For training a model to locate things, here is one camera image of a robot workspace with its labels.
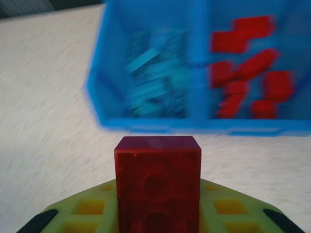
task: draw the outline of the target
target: lego piece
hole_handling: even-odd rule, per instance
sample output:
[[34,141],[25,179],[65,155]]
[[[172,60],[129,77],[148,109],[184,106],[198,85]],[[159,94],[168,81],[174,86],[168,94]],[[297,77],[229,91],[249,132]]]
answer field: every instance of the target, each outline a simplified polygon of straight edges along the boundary
[[285,102],[294,93],[292,74],[289,71],[278,70],[267,72],[264,80],[265,99],[275,102]]
[[149,65],[158,62],[159,54],[160,51],[157,48],[151,48],[128,64],[126,69],[129,73],[141,78]]
[[153,101],[143,101],[131,107],[135,117],[161,117],[161,104]]
[[186,29],[172,30],[170,38],[161,53],[161,58],[166,60],[183,56],[186,47],[186,35]]
[[225,95],[246,94],[249,92],[247,83],[241,80],[230,81],[225,85]]
[[186,93],[173,94],[173,117],[183,118],[186,116]]
[[276,119],[276,103],[270,100],[257,100],[251,103],[250,112],[253,119]]
[[279,57],[275,49],[265,49],[240,65],[239,78],[250,80],[267,70]]
[[192,136],[124,137],[115,166],[120,232],[198,232],[201,149]]
[[58,214],[58,210],[51,209],[34,216],[25,226],[17,233],[41,233],[42,230]]
[[171,74],[171,68],[180,65],[178,58],[166,60],[154,65],[150,65],[146,69],[146,81],[153,81],[157,79],[168,80],[168,76]]
[[247,35],[241,32],[212,33],[211,51],[241,54],[247,50]]
[[245,94],[234,94],[225,98],[220,104],[221,108],[217,111],[217,118],[234,118],[240,109],[241,102],[244,100]]
[[36,233],[36,228],[45,223],[46,226],[39,232],[118,233],[116,182],[112,180],[84,190],[48,206],[42,212],[40,214],[42,217],[47,213],[49,216],[45,216],[46,219],[34,217],[36,225],[32,225],[29,229],[22,228],[20,233]]
[[246,33],[248,38],[270,36],[275,29],[271,16],[238,18],[233,24],[236,31]]
[[165,80],[158,79],[136,87],[134,91],[136,99],[149,100],[164,96],[168,92],[166,90],[164,81]]
[[[72,215],[74,206],[81,200],[96,200],[101,197],[105,201],[102,215]],[[97,206],[85,206],[85,209],[97,209]],[[59,210],[59,213],[41,231],[42,233],[119,233],[118,228],[118,200],[116,180],[95,186],[81,193],[75,194],[47,207],[47,211]],[[287,218],[278,208],[240,193],[236,190],[200,180],[200,233],[304,233],[297,225]],[[132,225],[132,231],[127,233],[146,233],[143,231],[142,222]],[[187,232],[188,226],[178,229],[180,233]],[[36,232],[35,228],[26,233]]]
[[148,33],[139,32],[130,35],[127,57],[129,61],[138,58],[147,50]]
[[175,67],[170,70],[169,87],[171,91],[185,91],[189,85],[190,71],[187,67]]
[[211,88],[220,88],[235,76],[233,64],[230,61],[216,62],[211,64],[207,71],[211,79]]

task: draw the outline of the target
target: red lego pieces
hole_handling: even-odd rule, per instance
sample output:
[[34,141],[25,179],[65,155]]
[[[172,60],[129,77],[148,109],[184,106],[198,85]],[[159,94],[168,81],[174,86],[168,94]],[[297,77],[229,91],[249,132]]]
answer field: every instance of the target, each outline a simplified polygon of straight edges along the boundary
[[267,72],[263,86],[265,99],[275,102],[285,102],[294,93],[292,74],[289,71]]
[[230,81],[225,85],[225,95],[245,94],[248,92],[247,83],[241,80]]
[[212,52],[243,53],[247,49],[247,35],[241,32],[212,33]]
[[251,103],[251,116],[254,119],[276,119],[277,106],[274,101],[257,100]]
[[269,36],[275,29],[271,16],[238,18],[233,25],[236,31],[244,32],[250,39]]
[[207,68],[207,71],[209,72],[208,77],[211,79],[211,88],[223,87],[235,76],[233,64],[229,61],[213,63]]
[[193,137],[124,137],[115,166],[120,233],[198,233],[201,149]]
[[241,102],[244,100],[245,94],[234,94],[228,96],[220,105],[217,111],[217,118],[234,118],[239,111]]
[[239,77],[249,80],[267,70],[279,56],[275,49],[265,49],[240,65]]

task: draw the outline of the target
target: storage compartment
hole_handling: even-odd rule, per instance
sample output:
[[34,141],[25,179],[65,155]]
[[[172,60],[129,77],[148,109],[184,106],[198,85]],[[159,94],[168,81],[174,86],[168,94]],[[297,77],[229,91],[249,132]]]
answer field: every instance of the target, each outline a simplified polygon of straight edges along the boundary
[[[274,32],[262,38],[250,39],[247,49],[241,54],[212,53],[212,63],[232,61],[236,69],[247,59],[264,49],[275,49],[279,57],[266,70],[248,80],[249,91],[241,102],[235,116],[251,119],[250,105],[256,100],[265,99],[264,76],[269,71],[285,70],[291,73],[294,93],[278,104],[277,119],[311,119],[311,3],[310,1],[255,0],[227,1],[214,0],[211,3],[211,29],[233,31],[234,20],[244,17],[271,16]],[[208,89],[207,98],[211,99],[211,115],[217,118],[219,104],[224,101],[224,89]]]
[[[272,17],[273,33],[257,32],[260,38],[248,38],[239,54],[212,52],[213,32],[243,29],[248,24],[234,25],[234,20],[260,16]],[[307,0],[111,0],[87,82],[96,115],[113,130],[308,135],[310,25]],[[230,36],[234,41],[236,34]],[[232,44],[240,47],[235,50],[243,50],[241,40],[236,41],[239,45]],[[212,88],[209,65],[232,61],[239,67],[264,49],[277,51],[277,58],[247,80],[249,91],[234,119],[219,119],[224,88]],[[252,119],[250,106],[265,98],[264,76],[274,70],[291,72],[294,93],[277,104],[276,119]]]

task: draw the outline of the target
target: red lego brick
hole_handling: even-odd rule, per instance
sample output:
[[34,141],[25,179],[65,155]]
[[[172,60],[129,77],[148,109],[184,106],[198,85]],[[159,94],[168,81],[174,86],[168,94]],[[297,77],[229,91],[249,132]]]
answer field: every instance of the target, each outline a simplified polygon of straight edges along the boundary
[[263,79],[265,99],[285,102],[294,93],[292,74],[279,70],[267,72]]
[[265,49],[240,65],[239,77],[249,80],[267,70],[279,57],[275,49]]
[[240,109],[245,94],[234,94],[226,97],[220,104],[221,108],[217,111],[217,118],[234,118]]
[[250,112],[253,119],[276,119],[277,106],[274,101],[257,100],[251,103]]
[[225,85],[225,95],[246,94],[248,91],[247,82],[241,80],[230,81]]
[[233,27],[236,31],[244,32],[250,39],[270,36],[275,30],[271,16],[238,18],[233,21]]
[[212,52],[243,53],[247,50],[248,38],[241,32],[214,32],[212,34]]
[[198,233],[201,149],[193,137],[124,137],[115,166],[121,233]]
[[236,74],[233,71],[233,64],[229,61],[213,63],[207,68],[207,71],[209,72],[208,77],[211,79],[211,88],[223,87]]

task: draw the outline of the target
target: blue plastic bin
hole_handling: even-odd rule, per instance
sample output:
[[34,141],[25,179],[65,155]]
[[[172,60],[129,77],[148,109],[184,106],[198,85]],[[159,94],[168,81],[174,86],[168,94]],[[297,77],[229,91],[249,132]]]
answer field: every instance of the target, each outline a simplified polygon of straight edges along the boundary
[[[241,17],[273,15],[276,33],[254,39],[241,55],[209,52],[212,31],[230,30]],[[129,35],[167,28],[187,30],[185,65],[189,86],[182,118],[135,118],[129,115],[129,95],[136,80],[126,71]],[[152,38],[157,43],[159,38]],[[265,48],[282,56],[273,69],[292,70],[296,92],[279,105],[279,119],[250,119],[248,106],[262,97],[261,76],[251,81],[251,92],[237,119],[216,119],[222,90],[209,89],[206,66],[233,60],[237,64]],[[87,90],[100,124],[111,130],[148,133],[223,133],[276,136],[311,133],[311,1],[310,0],[109,0],[94,52]]]

